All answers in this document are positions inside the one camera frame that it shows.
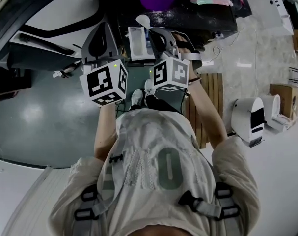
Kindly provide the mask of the person's right hand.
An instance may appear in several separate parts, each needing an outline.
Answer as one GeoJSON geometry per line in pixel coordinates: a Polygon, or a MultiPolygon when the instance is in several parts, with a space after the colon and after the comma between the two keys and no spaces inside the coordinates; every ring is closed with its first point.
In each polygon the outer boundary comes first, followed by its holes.
{"type": "Polygon", "coordinates": [[[199,50],[194,48],[193,44],[189,41],[189,39],[185,38],[183,35],[180,35],[175,32],[173,32],[172,35],[176,41],[179,53],[181,53],[181,54],[186,54],[186,53],[188,53],[188,54],[189,53],[198,53],[199,54],[200,53],[199,50]]]}

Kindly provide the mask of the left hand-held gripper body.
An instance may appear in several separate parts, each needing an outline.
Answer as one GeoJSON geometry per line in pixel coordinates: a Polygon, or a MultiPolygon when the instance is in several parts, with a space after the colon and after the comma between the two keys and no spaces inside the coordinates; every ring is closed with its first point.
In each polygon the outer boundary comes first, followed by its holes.
{"type": "Polygon", "coordinates": [[[102,107],[126,99],[128,71],[123,56],[83,58],[80,76],[84,95],[102,107]]]}

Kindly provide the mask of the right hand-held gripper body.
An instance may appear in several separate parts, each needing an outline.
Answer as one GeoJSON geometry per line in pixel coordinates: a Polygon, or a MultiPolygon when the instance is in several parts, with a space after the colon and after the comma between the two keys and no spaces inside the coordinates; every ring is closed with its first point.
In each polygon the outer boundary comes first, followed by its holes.
{"type": "Polygon", "coordinates": [[[201,62],[201,53],[179,53],[177,46],[163,51],[159,62],[150,68],[153,88],[168,92],[185,89],[189,84],[189,65],[201,62]]]}

